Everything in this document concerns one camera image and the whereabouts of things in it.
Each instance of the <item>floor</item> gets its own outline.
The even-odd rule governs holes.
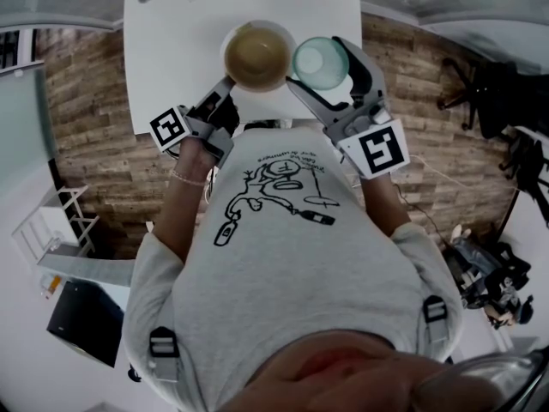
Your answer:
[[[405,125],[410,154],[474,188],[453,183],[412,158],[393,176],[404,197],[423,209],[446,239],[457,223],[487,232],[491,223],[503,219],[514,193],[498,170],[507,146],[483,139],[478,125],[462,130],[468,105],[437,109],[439,98],[462,89],[442,60],[452,57],[468,69],[468,60],[476,57],[395,21],[363,15],[362,28],[363,47],[385,74],[389,108]],[[159,154],[149,135],[132,132],[123,35],[45,30],[39,33],[37,53],[45,60],[61,179],[67,186],[90,186],[82,210],[100,216],[94,231],[100,254],[134,258],[147,230],[145,221],[160,212],[173,161]],[[202,203],[200,212],[206,207]],[[409,210],[440,243],[427,217],[414,207]]]

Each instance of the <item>cartoon print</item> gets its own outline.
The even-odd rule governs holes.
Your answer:
[[[265,202],[276,203],[291,215],[298,215],[307,221],[315,222],[317,224],[332,226],[335,222],[335,218],[329,215],[320,214],[314,210],[297,209],[286,198],[265,191],[265,188],[268,185],[276,191],[302,190],[303,184],[300,181],[293,179],[293,177],[301,170],[307,170],[312,173],[318,195],[306,197],[304,201],[322,205],[324,208],[328,206],[339,206],[335,200],[323,197],[319,189],[315,169],[315,167],[302,167],[297,161],[282,159],[263,163],[255,172],[246,171],[244,173],[246,176],[244,177],[245,189],[237,194],[226,206],[225,217],[228,221],[221,226],[215,237],[214,244],[223,246],[229,243],[238,227],[238,222],[242,218],[243,203],[248,205],[247,207],[244,206],[244,209],[249,208],[253,212],[261,211]]]

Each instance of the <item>glasses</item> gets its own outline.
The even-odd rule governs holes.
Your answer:
[[[510,412],[524,408],[540,384],[549,347],[527,355],[490,354],[464,361],[413,392],[414,412]]]

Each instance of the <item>bracelet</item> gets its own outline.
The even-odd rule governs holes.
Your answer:
[[[186,177],[182,176],[181,174],[179,173],[176,173],[175,170],[172,169],[172,171],[170,172],[170,175],[172,177],[175,177],[177,180],[180,180],[182,181],[183,183],[186,183],[187,185],[191,185],[191,186],[200,186],[200,187],[204,187],[206,186],[207,182],[195,182],[193,180],[189,180],[187,179]]]

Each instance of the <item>gray t-shirt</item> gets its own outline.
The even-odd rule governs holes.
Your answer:
[[[408,223],[386,237],[334,149],[307,129],[235,138],[182,267],[148,234],[124,320],[130,361],[180,409],[219,408],[277,350],[318,331],[364,331],[433,355],[419,344],[425,289],[449,311],[449,340],[436,357],[449,354],[459,330],[460,296],[425,231]],[[176,384],[148,367],[148,335],[164,304],[189,357]]]

